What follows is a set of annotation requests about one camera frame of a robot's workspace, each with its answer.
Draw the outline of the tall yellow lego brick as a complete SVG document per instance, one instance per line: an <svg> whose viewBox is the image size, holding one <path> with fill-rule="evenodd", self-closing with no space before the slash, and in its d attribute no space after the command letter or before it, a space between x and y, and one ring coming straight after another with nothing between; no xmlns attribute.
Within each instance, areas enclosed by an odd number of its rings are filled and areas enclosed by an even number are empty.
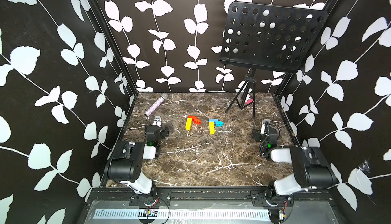
<svg viewBox="0 0 391 224"><path fill-rule="evenodd" d="M185 129L186 130L191 130L191 125L192 125L192 118L187 118Z"/></svg>

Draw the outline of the teal lego brick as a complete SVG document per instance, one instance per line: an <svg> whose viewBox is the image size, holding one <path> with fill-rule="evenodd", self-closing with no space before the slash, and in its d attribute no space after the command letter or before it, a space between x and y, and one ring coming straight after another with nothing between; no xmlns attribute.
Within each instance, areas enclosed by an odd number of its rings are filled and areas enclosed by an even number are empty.
<svg viewBox="0 0 391 224"><path fill-rule="evenodd" d="M216 126L216 127L222 127L222 126L224 126L224 123L222 122L222 121L215 121L214 122L214 125Z"/></svg>

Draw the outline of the long red lego brick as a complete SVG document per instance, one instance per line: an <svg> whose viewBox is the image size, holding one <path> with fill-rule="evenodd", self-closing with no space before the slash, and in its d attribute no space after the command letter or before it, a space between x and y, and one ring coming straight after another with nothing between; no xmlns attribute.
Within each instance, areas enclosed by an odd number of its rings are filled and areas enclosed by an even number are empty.
<svg viewBox="0 0 391 224"><path fill-rule="evenodd" d="M197 116L188 116L188 118L192 119L194 124L201 124L201 120Z"/></svg>

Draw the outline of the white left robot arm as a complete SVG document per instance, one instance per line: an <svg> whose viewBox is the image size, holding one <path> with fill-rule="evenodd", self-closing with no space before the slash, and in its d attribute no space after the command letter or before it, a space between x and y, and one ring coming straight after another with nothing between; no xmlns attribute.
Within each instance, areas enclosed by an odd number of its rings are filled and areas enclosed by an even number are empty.
<svg viewBox="0 0 391 224"><path fill-rule="evenodd" d="M158 124L145 126L145 138L140 142L118 141L104 168L107 179L125 184L136 194L157 196L153 180L142 172L143 160L159 157L161 141L169 136L169 129Z"/></svg>

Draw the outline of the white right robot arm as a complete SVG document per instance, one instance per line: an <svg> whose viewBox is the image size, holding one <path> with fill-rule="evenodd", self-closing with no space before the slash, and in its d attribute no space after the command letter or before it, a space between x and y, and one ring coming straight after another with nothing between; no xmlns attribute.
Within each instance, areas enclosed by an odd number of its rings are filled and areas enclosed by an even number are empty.
<svg viewBox="0 0 391 224"><path fill-rule="evenodd" d="M275 128L252 130L252 139L260 143L260 156L268 161L291 164L293 173L269 184L265 197L290 196L296 192L327 189L338 183L331 165L318 147L278 146Z"/></svg>

